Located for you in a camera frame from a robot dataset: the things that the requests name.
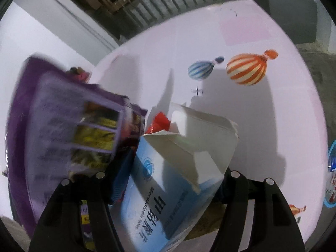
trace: concrete floor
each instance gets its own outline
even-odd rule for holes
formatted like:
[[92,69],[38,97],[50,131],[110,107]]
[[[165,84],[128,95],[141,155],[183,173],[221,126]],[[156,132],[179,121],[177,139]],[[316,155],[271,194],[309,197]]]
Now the concrete floor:
[[[327,123],[328,144],[336,139],[336,55],[326,53],[318,43],[296,45],[319,92]],[[336,216],[336,207],[323,206],[315,231],[306,242],[309,251]]]
[[336,139],[336,55],[318,43],[296,45],[314,79],[327,123],[328,144]]

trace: blue striped hot air balloon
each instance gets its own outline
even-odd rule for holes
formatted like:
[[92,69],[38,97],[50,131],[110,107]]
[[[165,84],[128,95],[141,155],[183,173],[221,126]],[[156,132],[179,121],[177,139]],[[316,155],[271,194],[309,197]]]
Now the blue striped hot air balloon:
[[188,75],[193,80],[205,80],[211,74],[215,64],[224,61],[224,57],[218,57],[214,61],[198,61],[188,68]]

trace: floor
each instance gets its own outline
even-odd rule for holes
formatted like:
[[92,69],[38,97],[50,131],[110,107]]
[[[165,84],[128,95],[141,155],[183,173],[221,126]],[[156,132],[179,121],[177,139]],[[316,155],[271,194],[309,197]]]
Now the floor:
[[328,144],[336,139],[336,55],[324,52],[318,43],[296,45],[314,79],[323,105]]

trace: table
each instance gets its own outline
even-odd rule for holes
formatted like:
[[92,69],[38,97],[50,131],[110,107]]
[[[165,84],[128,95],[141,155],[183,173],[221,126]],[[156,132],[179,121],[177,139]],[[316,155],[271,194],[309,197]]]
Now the table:
[[[229,78],[226,65],[233,56],[262,55],[269,49],[278,57],[267,61],[260,82],[244,86]],[[225,61],[207,79],[189,78],[192,63],[218,56]],[[309,238],[323,205],[327,174],[323,109],[295,45],[254,1],[203,7],[154,26],[105,57],[90,82],[148,109],[148,123],[159,111],[170,116],[171,102],[236,122],[240,141],[230,168],[258,181],[273,178],[287,202],[305,210],[296,218],[303,240]],[[248,235],[241,248],[247,247]],[[183,242],[177,251],[206,251],[214,236]]]

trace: purple snack bag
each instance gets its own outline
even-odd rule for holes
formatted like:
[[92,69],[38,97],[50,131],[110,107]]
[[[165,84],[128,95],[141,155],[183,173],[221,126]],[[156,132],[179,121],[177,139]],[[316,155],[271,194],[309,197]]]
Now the purple snack bag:
[[13,204],[30,237],[63,178],[93,175],[113,159],[128,102],[45,60],[27,60],[9,112],[6,161]]

